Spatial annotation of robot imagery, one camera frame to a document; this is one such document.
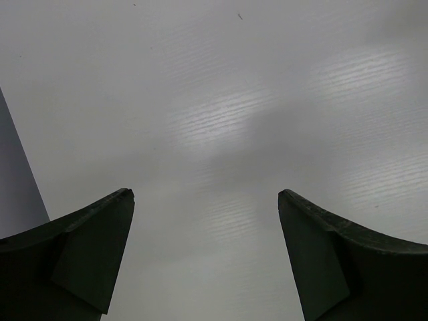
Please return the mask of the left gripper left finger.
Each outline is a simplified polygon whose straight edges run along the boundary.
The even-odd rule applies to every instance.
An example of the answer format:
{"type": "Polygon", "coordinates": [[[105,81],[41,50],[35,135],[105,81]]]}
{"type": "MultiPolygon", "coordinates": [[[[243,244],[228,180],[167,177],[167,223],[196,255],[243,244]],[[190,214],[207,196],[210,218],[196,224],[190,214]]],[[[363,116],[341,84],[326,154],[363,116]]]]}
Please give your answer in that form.
{"type": "Polygon", "coordinates": [[[1,240],[2,320],[100,320],[128,239],[134,193],[100,200],[1,240]]]}

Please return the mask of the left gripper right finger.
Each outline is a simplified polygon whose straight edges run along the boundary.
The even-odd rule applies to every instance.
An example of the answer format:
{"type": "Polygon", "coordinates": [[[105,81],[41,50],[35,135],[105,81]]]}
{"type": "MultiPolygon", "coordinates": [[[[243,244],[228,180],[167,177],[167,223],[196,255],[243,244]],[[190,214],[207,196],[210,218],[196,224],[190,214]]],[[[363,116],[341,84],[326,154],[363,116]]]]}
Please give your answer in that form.
{"type": "Polygon", "coordinates": [[[280,223],[305,320],[426,320],[427,246],[335,215],[286,189],[280,223]]]}

